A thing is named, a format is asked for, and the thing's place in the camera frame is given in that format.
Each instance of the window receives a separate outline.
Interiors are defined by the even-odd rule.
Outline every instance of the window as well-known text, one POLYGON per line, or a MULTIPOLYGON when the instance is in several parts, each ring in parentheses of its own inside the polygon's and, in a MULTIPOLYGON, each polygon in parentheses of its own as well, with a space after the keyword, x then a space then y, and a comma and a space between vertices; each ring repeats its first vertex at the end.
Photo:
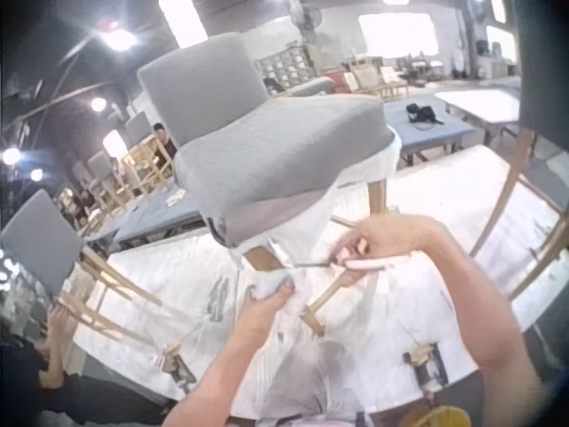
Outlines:
POLYGON ((494 18, 501 22, 506 23, 506 8, 504 7, 504 0, 492 0, 492 10, 494 11, 494 18))
POLYGON ((103 146, 111 157, 120 160, 128 154, 126 144, 117 131, 112 131, 103 139, 103 146))
POLYGON ((491 26, 486 27, 486 34, 488 36, 488 45, 491 49, 492 43, 499 43, 502 58, 517 62, 516 40, 513 34, 491 26))
POLYGON ((359 25, 364 33, 367 54, 401 58, 438 53, 437 34, 426 13, 380 13, 362 15, 359 25))

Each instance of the table top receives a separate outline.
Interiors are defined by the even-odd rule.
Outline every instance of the table top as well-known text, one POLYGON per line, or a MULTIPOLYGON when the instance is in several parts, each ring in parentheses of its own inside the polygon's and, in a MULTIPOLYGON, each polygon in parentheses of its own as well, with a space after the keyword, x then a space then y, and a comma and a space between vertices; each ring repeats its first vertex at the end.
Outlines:
POLYGON ((490 125, 516 123, 519 119, 519 99, 501 89, 441 92, 435 96, 490 125))
MULTIPOLYGON (((476 146, 404 169, 389 179, 388 205, 397 205, 402 213, 437 218, 469 250, 493 210, 508 169, 491 150, 476 146)), ((335 196, 334 214, 351 221, 369 214, 366 185, 339 189, 335 196)), ((510 292, 532 268, 534 259, 529 249, 539 246, 543 230, 552 227, 557 218, 545 202, 517 184, 506 212, 477 256, 477 262, 502 292, 510 292)), ((344 232, 340 225, 328 222, 312 251, 313 258, 322 259, 344 232)), ((107 292, 100 313, 152 335, 158 347, 181 340, 181 355, 197 378, 230 336, 245 289, 258 283, 264 274, 246 263, 244 270, 239 270, 229 251, 204 230, 113 254, 109 263, 161 298, 166 307, 182 311, 188 318, 166 320, 148 306, 142 315, 142 302, 136 298, 136 303, 128 302, 113 292, 107 292), (215 322, 207 307, 212 302, 213 287, 225 280, 229 285, 221 305, 222 319, 215 322)), ((338 269, 310 269, 306 281, 296 285, 311 291, 312 301, 338 274, 338 269)), ((562 256, 513 302, 523 329, 546 310, 567 279, 569 259, 562 256)), ((95 304, 99 295, 100 285, 88 303, 95 304)), ((342 373, 341 382, 354 390, 366 412, 398 407, 421 397, 413 370, 402 361, 402 354, 416 346, 415 340, 438 342, 450 383, 477 370, 460 338, 450 301, 432 262, 423 254, 414 254, 408 263, 370 276, 367 284, 340 290, 318 312, 326 326, 324 342, 339 343, 354 359, 350 370, 342 373)), ((172 379, 156 366, 156 350, 142 350, 128 340, 108 340, 82 325, 74 340, 119 374, 167 397, 183 398, 172 379)), ((297 317, 278 313, 268 342, 247 371, 231 414, 261 417, 265 396, 284 357, 292 348, 303 352, 319 348, 321 343, 297 317)))
POLYGON ((463 122, 458 117, 451 116, 438 106, 437 100, 433 99, 433 101, 426 104, 424 98, 408 98, 403 101, 384 104, 383 109, 387 124, 392 126, 401 137, 402 154, 405 154, 406 150, 432 146, 433 142, 458 139, 466 133, 474 132, 472 125, 463 122), (445 124, 411 123, 406 107, 413 103, 420 107, 430 105, 437 114, 437 118, 445 124))
POLYGON ((144 237, 177 223, 200 219, 194 198, 169 180, 148 199, 139 203, 139 208, 130 214, 128 221, 115 234, 114 241, 124 242, 144 237))

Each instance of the ceiling light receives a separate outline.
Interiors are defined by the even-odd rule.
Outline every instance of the ceiling light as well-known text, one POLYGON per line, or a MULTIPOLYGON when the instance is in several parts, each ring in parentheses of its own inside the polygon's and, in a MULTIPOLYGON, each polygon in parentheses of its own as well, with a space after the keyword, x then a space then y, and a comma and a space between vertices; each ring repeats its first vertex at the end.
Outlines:
POLYGON ((41 181, 42 178, 44 178, 44 171, 42 171, 41 169, 34 169, 32 173, 29 175, 29 177, 32 179, 32 181, 35 182, 41 181))
POLYGON ((189 47, 207 40, 204 25, 191 0, 160 0, 159 3, 179 47, 189 47))
POLYGON ((20 273, 20 266, 16 262, 12 262, 10 258, 6 258, 4 260, 4 266, 6 269, 12 272, 12 274, 19 274, 20 273))
POLYGON ((101 113, 103 109, 107 107, 107 100, 104 98, 95 98, 91 101, 91 108, 101 113))
POLYGON ((2 154, 2 160, 8 166, 17 164, 21 159, 21 153, 15 147, 10 147, 2 154))
POLYGON ((128 51, 138 43, 136 37, 124 29, 101 33, 100 36, 108 44, 108 47, 118 52, 128 51))

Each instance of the person's left hand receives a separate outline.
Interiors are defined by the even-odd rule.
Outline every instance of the person's left hand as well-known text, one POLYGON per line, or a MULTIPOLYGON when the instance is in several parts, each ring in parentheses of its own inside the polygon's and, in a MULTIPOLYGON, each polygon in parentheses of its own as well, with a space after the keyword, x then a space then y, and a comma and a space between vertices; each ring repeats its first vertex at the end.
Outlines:
POLYGON ((282 309, 294 294, 294 285, 285 281, 271 296, 256 300, 247 289, 237 324, 235 335, 259 349, 267 341, 270 328, 275 321, 276 312, 282 309))

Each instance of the white table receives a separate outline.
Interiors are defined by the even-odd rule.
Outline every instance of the white table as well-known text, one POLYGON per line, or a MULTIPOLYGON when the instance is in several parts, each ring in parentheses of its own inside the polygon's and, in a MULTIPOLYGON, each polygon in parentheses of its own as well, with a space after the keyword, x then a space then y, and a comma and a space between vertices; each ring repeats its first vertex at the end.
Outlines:
POLYGON ((446 103, 447 109, 457 109, 470 123, 481 125, 485 146, 502 127, 519 119, 519 99, 500 89, 441 92, 435 96, 446 103))
MULTIPOLYGON (((483 146, 467 149, 398 173, 389 180, 388 205, 397 205, 402 213, 438 218, 469 250, 493 209, 508 168, 483 146)), ((365 217, 369 213, 367 200, 365 185, 341 189, 334 213, 350 220, 365 217)), ((557 213, 529 189, 516 186, 505 214, 477 257, 502 292, 509 292, 531 269, 534 260, 530 248, 539 245, 543 230, 552 227, 557 218, 557 213)), ((328 222, 314 248, 314 259, 324 256, 344 231, 328 222)), ((185 323, 171 324, 158 332, 154 328, 153 334, 158 342, 188 334, 182 341, 182 356, 198 378, 228 339, 244 290, 260 275, 249 268, 239 272, 227 250, 209 235, 178 236, 114 254, 109 262, 142 288, 188 314, 191 319, 185 323), (204 321, 209 319, 205 315, 209 293, 219 278, 230 283, 223 320, 204 321)), ((333 280, 328 270, 311 269, 307 275, 306 286, 312 286, 313 298, 333 280)), ((567 279, 569 259, 564 256, 514 301, 523 329, 546 310, 567 279)), ((96 294, 92 300, 97 301, 96 294)), ((430 260, 414 254, 407 264, 379 275, 367 286, 340 290, 318 312, 326 325, 325 339, 339 342, 355 359, 342 382, 354 389, 367 412, 398 407, 421 397, 412 369, 401 359, 416 345, 413 338, 439 343, 450 383, 477 370, 462 344, 448 301, 446 288, 430 260)), ((153 330, 152 322, 143 318, 134 304, 112 292, 107 293, 100 312, 134 330, 153 330)), ((183 397, 172 379, 154 365, 151 351, 140 351, 128 342, 112 342, 81 326, 74 339, 103 364, 136 383, 170 398, 183 397)), ((232 415, 261 416, 275 372, 297 339, 302 348, 317 345, 298 318, 279 313, 267 344, 253 359, 239 389, 232 415)))

